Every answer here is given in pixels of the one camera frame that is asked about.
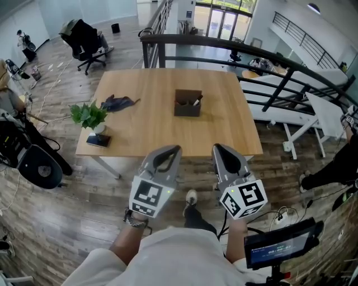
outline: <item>railing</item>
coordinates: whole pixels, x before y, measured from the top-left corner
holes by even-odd
[[[138,36],[142,37],[145,35],[163,34],[166,29],[167,20],[169,17],[170,9],[172,7],[172,3],[173,0],[163,0],[163,2],[159,5],[153,17],[147,24],[147,28],[140,31]],[[147,51],[145,54],[143,54],[144,67],[155,68],[158,62],[158,45],[153,44],[147,46],[145,43],[143,43],[143,50]]]
[[[281,108],[291,111],[297,111],[300,113],[306,113],[309,115],[314,115],[313,109],[305,101],[305,92],[313,92],[319,97],[329,98],[334,104],[339,105],[344,112],[347,111],[349,105],[346,102],[342,102],[341,99],[346,98],[350,104],[354,104],[358,106],[358,103],[355,102],[348,94],[346,94],[341,88],[331,83],[329,80],[324,78],[323,76],[315,73],[314,71],[294,62],[289,59],[283,58],[276,54],[270,53],[268,51],[258,49],[256,47],[248,46],[245,44],[216,39],[212,37],[204,37],[204,36],[192,36],[192,35],[143,35],[140,38],[143,43],[143,54],[144,54],[144,63],[146,67],[149,67],[148,61],[148,50],[147,47],[149,45],[158,45],[158,56],[159,56],[159,67],[165,68],[167,60],[180,60],[180,61],[196,61],[196,62],[206,62],[206,63],[214,63],[219,65],[229,65],[236,66],[240,68],[250,69],[257,72],[263,72],[265,74],[271,74],[276,77],[281,78],[281,82],[278,85],[266,83],[262,81],[257,81],[254,79],[246,79],[243,77],[237,77],[241,82],[249,82],[258,85],[264,85],[270,88],[275,88],[273,94],[267,94],[262,92],[257,92],[253,90],[244,89],[243,92],[245,94],[254,94],[257,96],[268,98],[266,102],[259,101],[251,101],[247,100],[250,104],[257,104],[263,106],[262,111],[266,112],[270,107]],[[263,70],[261,68],[256,68],[253,66],[249,66],[247,64],[233,63],[231,61],[217,60],[217,59],[206,59],[206,58],[195,58],[188,56],[166,56],[166,44],[177,44],[177,45],[197,45],[197,46],[210,46],[210,47],[218,47],[221,49],[227,50],[235,50],[248,55],[253,55],[258,58],[264,58],[270,61],[274,61],[282,66],[288,67],[288,72],[285,75],[275,73],[269,70]],[[308,83],[304,83],[300,80],[292,78],[292,75],[295,71],[299,71],[321,83],[323,83],[326,87],[323,89],[319,89],[314,87]],[[297,91],[291,88],[288,88],[286,84],[288,82],[294,82],[302,85],[302,89]],[[282,91],[288,92],[291,94],[287,97],[280,97],[280,93]]]
[[[328,52],[325,51],[322,46],[317,43],[310,35],[303,31],[295,23],[292,23],[286,17],[275,12],[275,17],[273,23],[290,35],[300,46],[309,53],[309,55],[316,61],[323,69],[337,69],[339,65],[330,56]]]

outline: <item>green leaves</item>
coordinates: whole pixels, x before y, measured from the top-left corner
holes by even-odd
[[[70,106],[72,120],[74,123],[81,123],[82,127],[90,127],[94,129],[98,124],[105,121],[107,111],[96,106],[96,101],[90,106],[84,104],[82,107],[78,105]]]

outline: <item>ceiling light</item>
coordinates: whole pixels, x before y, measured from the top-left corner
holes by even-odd
[[[310,3],[310,4],[307,5],[307,7],[310,8],[315,13],[321,15],[321,12],[320,12],[320,10],[319,10],[319,8],[318,8],[318,6],[316,4]]]

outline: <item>smartphone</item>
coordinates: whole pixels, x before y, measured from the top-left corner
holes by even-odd
[[[87,138],[87,143],[98,147],[106,148],[111,140],[111,136],[90,133]]]

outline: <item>black pants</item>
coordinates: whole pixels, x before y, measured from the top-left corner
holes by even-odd
[[[36,53],[34,51],[29,50],[29,48],[22,50],[22,52],[29,61],[33,61],[33,59],[36,57]]]
[[[200,230],[208,230],[212,233],[216,234],[216,228],[212,226],[210,223],[205,221],[201,213],[193,206],[187,207],[184,213],[185,216],[185,224],[186,228],[198,228]]]
[[[338,168],[332,161],[319,172],[304,178],[302,180],[301,186],[305,190],[310,190],[330,183],[345,184],[345,180],[342,178],[341,171],[341,168]]]
[[[70,176],[72,174],[72,168],[65,161],[65,159],[63,159],[60,154],[51,148],[51,146],[46,142],[36,127],[29,120],[23,119],[22,122],[25,124],[25,129],[27,135],[30,137],[31,143],[44,149],[60,165],[62,173]]]

